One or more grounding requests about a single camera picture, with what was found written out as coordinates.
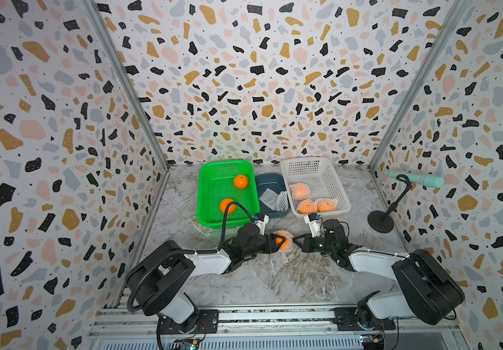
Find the white foam net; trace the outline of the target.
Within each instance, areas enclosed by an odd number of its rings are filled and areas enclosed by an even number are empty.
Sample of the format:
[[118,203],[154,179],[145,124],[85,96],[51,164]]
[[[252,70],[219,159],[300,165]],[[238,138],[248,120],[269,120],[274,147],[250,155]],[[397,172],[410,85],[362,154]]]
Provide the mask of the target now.
[[287,211],[289,209],[288,195],[286,191],[280,192],[276,198],[276,211]]
[[275,233],[282,234],[289,239],[289,250],[287,252],[291,252],[293,250],[293,246],[294,246],[292,233],[290,233],[289,231],[286,231],[286,230],[278,230]]

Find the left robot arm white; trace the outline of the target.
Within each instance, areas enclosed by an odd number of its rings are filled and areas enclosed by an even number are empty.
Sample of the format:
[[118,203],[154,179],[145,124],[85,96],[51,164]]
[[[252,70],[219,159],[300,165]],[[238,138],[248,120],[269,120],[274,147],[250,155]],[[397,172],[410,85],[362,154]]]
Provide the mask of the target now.
[[226,239],[222,232],[216,249],[183,249],[173,240],[166,241],[129,271],[126,309],[142,311],[146,316],[162,316],[187,329],[194,327],[200,311],[181,292],[187,280],[202,275],[229,274],[259,255],[292,248],[290,233],[285,230],[266,233],[265,226],[264,220],[247,223],[231,239]]

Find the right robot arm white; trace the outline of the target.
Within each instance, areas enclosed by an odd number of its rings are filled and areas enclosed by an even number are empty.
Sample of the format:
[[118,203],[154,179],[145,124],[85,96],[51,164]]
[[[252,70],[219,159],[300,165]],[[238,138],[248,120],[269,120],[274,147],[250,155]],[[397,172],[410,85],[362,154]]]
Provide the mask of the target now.
[[428,325],[457,318],[456,307],[464,303],[461,287],[425,249],[413,252],[382,252],[349,241],[349,225],[318,214],[305,217],[310,232],[293,243],[305,253],[328,256],[340,268],[369,273],[395,282],[398,290],[375,291],[357,302],[352,320],[372,330],[385,319],[416,318]]

